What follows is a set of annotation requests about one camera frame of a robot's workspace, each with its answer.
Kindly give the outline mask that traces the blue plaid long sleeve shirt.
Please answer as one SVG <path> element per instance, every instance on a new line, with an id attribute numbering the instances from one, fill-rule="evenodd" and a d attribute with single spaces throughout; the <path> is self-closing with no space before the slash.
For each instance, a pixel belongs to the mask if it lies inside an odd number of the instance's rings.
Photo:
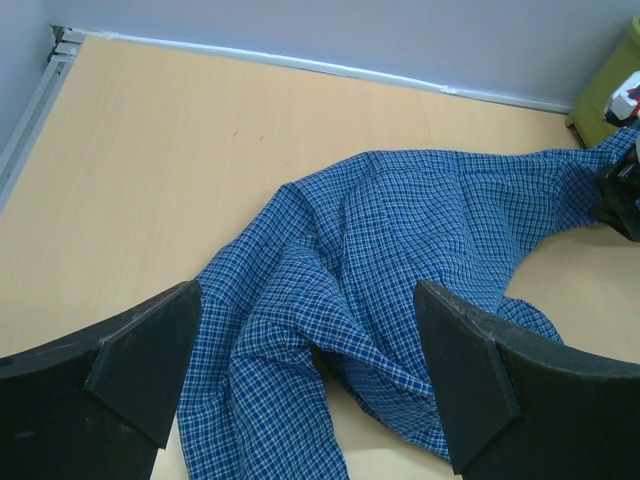
<path id="1" fill-rule="evenodd" d="M 558 340 L 507 286 L 545 237 L 591 224 L 596 173 L 635 138 L 513 156 L 370 151 L 283 185 L 198 275 L 177 412 L 189 476 L 346 478 L 315 351 L 367 414 L 447 458 L 416 284 Z"/>

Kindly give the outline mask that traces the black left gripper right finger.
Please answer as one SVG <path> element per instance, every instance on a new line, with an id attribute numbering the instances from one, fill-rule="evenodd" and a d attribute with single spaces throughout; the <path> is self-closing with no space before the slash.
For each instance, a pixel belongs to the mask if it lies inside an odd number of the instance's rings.
<path id="1" fill-rule="evenodd" d="M 638 477 L 637 364 L 551 341 L 430 281 L 414 308 L 457 475 Z"/>

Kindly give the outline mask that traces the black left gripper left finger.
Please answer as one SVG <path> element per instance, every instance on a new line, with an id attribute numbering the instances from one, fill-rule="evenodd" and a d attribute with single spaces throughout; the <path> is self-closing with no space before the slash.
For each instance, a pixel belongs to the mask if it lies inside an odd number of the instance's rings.
<path id="1" fill-rule="evenodd" d="M 166 448 L 201 318 L 201 287 L 1 360 L 4 479 L 148 479 Z"/>

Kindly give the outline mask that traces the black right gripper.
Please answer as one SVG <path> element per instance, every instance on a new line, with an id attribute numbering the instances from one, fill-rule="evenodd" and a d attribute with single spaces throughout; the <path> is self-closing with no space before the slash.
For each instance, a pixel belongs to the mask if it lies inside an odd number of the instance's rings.
<path id="1" fill-rule="evenodd" d="M 598 201 L 591 217 L 632 242 L 639 241 L 639 156 L 636 145 L 595 177 Z"/>

